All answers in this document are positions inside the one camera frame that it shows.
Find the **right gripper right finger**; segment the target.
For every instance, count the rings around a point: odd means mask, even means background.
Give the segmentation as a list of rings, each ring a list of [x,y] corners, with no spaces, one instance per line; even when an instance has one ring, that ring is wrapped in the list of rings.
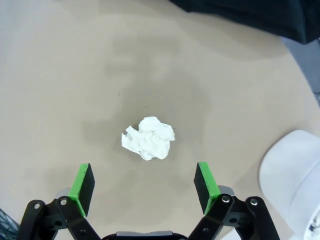
[[[280,238],[264,200],[259,196],[238,199],[232,188],[216,183],[207,162],[197,163],[193,182],[203,218],[189,240],[214,240],[225,226],[233,227],[241,240]]]

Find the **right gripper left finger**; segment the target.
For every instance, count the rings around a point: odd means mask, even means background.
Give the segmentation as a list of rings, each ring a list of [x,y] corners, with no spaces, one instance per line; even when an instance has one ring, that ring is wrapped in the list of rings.
[[[53,240],[67,229],[74,240],[99,240],[87,221],[95,178],[89,163],[81,164],[66,195],[46,204],[35,199],[28,203],[17,233],[18,240]]]

